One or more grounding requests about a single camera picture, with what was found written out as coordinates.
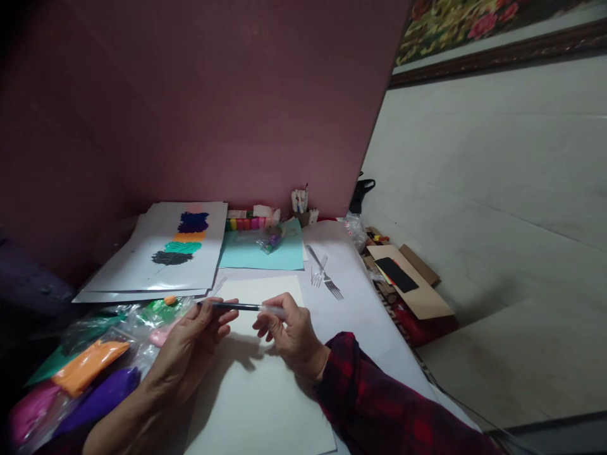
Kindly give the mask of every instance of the framed painting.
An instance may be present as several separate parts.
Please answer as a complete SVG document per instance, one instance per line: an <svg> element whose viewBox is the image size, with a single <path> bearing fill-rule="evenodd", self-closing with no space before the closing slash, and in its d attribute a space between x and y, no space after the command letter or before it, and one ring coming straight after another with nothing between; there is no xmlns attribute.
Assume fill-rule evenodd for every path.
<svg viewBox="0 0 607 455"><path fill-rule="evenodd" d="M603 48L606 0L415 0L388 88Z"/></svg>

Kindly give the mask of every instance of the floral painting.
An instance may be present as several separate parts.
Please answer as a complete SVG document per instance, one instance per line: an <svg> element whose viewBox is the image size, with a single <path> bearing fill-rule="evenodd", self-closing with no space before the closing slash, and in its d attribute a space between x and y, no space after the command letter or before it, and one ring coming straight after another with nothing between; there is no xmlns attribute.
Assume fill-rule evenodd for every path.
<svg viewBox="0 0 607 455"><path fill-rule="evenodd" d="M581 8L590 0L415 0L396 66Z"/></svg>

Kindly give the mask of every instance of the picture frame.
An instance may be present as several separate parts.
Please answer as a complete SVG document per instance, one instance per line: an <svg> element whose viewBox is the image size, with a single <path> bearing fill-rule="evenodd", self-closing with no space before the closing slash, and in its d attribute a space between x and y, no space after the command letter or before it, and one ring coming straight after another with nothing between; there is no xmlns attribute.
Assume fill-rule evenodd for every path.
<svg viewBox="0 0 607 455"><path fill-rule="evenodd" d="M582 57L601 49L607 49L605 17L423 66L396 67L388 89L435 82L454 76L470 76L481 71L502 70L509 66L547 61L556 57Z"/></svg>

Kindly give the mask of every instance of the person's right hand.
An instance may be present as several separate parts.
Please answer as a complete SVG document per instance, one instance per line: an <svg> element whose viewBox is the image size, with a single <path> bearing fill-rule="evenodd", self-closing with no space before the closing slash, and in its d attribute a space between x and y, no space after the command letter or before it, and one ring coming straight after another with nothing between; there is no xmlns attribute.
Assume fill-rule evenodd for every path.
<svg viewBox="0 0 607 455"><path fill-rule="evenodd" d="M253 324L257 336L267 334L266 341L274 338L278 353L297 375L320 382L331 350L316 338L308 309L297 306L289 293L266 300L263 305L282 306L286 327L276 315L262 312Z"/></svg>

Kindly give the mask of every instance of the orange ball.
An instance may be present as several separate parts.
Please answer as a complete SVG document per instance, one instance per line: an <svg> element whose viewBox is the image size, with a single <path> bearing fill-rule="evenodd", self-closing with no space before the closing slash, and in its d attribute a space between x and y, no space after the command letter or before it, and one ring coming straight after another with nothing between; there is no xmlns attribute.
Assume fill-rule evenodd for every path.
<svg viewBox="0 0 607 455"><path fill-rule="evenodd" d="M175 296L167 296L164 298L164 303L167 305L173 305L177 301L177 297Z"/></svg>

